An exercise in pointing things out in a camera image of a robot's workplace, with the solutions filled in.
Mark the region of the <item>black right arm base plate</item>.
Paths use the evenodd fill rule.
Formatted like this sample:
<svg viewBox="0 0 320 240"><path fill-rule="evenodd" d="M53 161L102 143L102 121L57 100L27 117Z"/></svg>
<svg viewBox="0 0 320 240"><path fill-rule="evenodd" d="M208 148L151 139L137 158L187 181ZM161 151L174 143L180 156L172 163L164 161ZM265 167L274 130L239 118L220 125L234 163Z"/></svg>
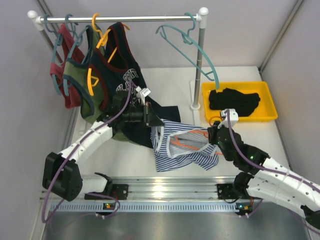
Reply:
<svg viewBox="0 0 320 240"><path fill-rule="evenodd" d="M247 190L243 187L235 187L232 183L220 183L216 185L219 200L249 200Z"/></svg>

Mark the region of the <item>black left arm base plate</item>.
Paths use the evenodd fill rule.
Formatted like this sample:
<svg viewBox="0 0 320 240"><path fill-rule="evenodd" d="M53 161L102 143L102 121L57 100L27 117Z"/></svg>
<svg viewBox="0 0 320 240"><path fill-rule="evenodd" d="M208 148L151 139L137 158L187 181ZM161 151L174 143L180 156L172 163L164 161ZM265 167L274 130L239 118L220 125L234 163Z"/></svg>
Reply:
<svg viewBox="0 0 320 240"><path fill-rule="evenodd" d="M95 196L91 194L85 194L85 200L104 200L105 196L115 198L117 200L126 200L129 193L128 184L112 184L107 186L103 192L93 192L93 194L103 195L103 197Z"/></svg>

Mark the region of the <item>blue white striped tank top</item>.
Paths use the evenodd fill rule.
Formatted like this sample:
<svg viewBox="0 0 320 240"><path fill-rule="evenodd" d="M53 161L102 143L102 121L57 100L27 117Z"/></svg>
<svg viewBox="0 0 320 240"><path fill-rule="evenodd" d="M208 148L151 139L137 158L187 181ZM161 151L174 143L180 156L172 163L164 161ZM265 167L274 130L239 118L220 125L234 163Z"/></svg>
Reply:
<svg viewBox="0 0 320 240"><path fill-rule="evenodd" d="M219 163L218 146L209 143L209 139L201 133L206 128L163 119L164 126L151 128L150 140L152 143L155 167L157 172L169 172L196 164L206 171L211 170ZM171 143L175 137L183 144L200 148L192 150Z"/></svg>

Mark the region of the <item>orange plastic hanger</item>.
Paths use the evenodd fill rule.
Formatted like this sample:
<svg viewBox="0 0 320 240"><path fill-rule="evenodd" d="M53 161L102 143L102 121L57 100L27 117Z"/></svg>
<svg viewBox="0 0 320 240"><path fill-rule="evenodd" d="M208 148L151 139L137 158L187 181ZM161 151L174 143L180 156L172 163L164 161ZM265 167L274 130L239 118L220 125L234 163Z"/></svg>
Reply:
<svg viewBox="0 0 320 240"><path fill-rule="evenodd" d="M208 122L211 127L213 126L213 124L212 124L213 119L218 119L219 122L222 122L222 120L223 120L223 118L221 116L211 117ZM209 134L205 133L204 131L193 130L192 133L200 133L200 134L203 134L203 136L206 137L207 139L209 138ZM185 149L191 149L191 150L196 150L196 151L200 150L200 148L198 148L198 147L181 143L177 136L175 136L174 139L172 139L170 142L173 145L176 145L176 146L179 146L179 147L182 147Z"/></svg>

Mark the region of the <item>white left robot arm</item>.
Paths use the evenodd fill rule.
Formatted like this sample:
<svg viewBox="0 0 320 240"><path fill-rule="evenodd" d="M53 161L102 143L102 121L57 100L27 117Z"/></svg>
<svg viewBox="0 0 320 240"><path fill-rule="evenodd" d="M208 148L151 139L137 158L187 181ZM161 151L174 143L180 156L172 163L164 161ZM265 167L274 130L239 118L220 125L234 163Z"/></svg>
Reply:
<svg viewBox="0 0 320 240"><path fill-rule="evenodd" d="M163 121L157 116L152 105L147 101L149 88L135 88L136 95L141 103L129 106L130 95L121 100L122 94L117 93L111 116L103 114L92 127L77 141L59 153L51 152L45 159L42 186L48 193L54 193L68 202L78 195L97 193L107 199L113 194L113 181L105 174L96 172L92 175L83 175L80 166L89 157L121 131L127 123L138 123L143 128L163 126Z"/></svg>

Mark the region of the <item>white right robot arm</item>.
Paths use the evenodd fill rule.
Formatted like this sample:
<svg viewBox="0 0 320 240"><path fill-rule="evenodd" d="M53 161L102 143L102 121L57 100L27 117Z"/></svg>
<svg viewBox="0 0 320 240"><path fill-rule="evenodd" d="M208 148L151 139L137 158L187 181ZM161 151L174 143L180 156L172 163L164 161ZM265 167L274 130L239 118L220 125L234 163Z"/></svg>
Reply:
<svg viewBox="0 0 320 240"><path fill-rule="evenodd" d="M265 151L245 144L227 127L211 126L208 141L240 170L232 184L238 198L258 198L284 207L320 228L320 186L284 167Z"/></svg>

